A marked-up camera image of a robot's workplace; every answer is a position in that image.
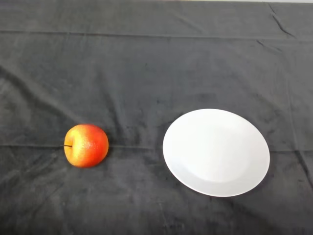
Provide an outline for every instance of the plate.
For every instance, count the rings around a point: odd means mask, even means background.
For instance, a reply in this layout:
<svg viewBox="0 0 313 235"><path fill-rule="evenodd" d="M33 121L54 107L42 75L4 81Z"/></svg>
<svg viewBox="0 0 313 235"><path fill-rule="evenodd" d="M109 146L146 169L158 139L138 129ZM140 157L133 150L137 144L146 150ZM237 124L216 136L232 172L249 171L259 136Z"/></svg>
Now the plate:
<svg viewBox="0 0 313 235"><path fill-rule="evenodd" d="M218 109L195 110L176 119L164 136L163 154L184 185L218 197L253 189L269 167L268 145L258 129Z"/></svg>

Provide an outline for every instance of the white plate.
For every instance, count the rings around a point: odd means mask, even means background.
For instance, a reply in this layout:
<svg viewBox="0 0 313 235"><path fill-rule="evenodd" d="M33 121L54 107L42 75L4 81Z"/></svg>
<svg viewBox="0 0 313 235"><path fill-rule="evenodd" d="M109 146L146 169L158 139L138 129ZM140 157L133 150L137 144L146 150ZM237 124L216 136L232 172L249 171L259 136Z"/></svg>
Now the white plate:
<svg viewBox="0 0 313 235"><path fill-rule="evenodd" d="M179 181L218 197L253 189L269 167L262 134L244 118L218 109L195 110L175 120L165 134L163 154Z"/></svg>

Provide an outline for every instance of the table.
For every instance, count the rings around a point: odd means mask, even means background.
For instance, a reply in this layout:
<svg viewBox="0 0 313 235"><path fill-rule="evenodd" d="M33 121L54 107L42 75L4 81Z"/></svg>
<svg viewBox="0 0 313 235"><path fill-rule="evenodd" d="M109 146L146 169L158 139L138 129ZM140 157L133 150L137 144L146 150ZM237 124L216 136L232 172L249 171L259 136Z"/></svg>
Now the table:
<svg viewBox="0 0 313 235"><path fill-rule="evenodd" d="M204 1L0 2L0 233L313 234L313 5ZM241 115L271 156L229 198L181 184L162 140L200 108ZM108 157L61 145L92 123Z"/></svg>

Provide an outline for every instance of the apple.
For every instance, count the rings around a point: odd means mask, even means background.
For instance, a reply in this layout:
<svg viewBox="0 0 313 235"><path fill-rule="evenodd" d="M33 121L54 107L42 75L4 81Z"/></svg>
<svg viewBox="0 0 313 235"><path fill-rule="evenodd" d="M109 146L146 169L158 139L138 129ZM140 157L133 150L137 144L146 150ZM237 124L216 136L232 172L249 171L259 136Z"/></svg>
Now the apple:
<svg viewBox="0 0 313 235"><path fill-rule="evenodd" d="M64 140L64 151L69 163L76 167L92 167L107 155L109 140L106 133L91 124L72 127Z"/></svg>

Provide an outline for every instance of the wrinkle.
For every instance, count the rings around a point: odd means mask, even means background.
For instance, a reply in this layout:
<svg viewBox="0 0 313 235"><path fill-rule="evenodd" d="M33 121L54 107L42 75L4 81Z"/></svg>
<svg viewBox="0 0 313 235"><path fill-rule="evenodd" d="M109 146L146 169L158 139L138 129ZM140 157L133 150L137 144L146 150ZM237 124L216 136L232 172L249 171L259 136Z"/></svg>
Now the wrinkle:
<svg viewBox="0 0 313 235"><path fill-rule="evenodd" d="M264 47L264 48L268 48L268 49L270 49L270 50L274 50L274 51L279 52L279 53L282 53L282 52L283 52L281 49L279 49L279 48L277 48L277 47L268 46L268 45L262 43L260 40L256 40L256 42L257 42L258 44L260 44L260 45L261 45L262 47Z"/></svg>
<svg viewBox="0 0 313 235"><path fill-rule="evenodd" d="M294 153L295 153L295 155L296 155L296 157L297 157L297 159L298 159L298 161L299 161L299 163L300 163L300 165L304 171L304 174L308 180L308 183L309 183L309 185L313 191L313 178L310 174L309 167L308 167L308 165L307 165L307 163L303 157L304 153L302 151L295 151Z"/></svg>
<svg viewBox="0 0 313 235"><path fill-rule="evenodd" d="M271 6L271 4L268 3L268 6L269 6L269 8L270 8L270 10L271 10L271 13L270 13L270 14L272 15L274 21L277 23L279 29L280 29L281 31L283 31L284 33L286 33L287 35L289 35L289 36L291 36L291 37L297 39L296 36L294 36L292 33L288 32L288 31L285 29L285 27L282 25L281 20L279 19L278 15L276 14L276 11L273 9L273 7Z"/></svg>

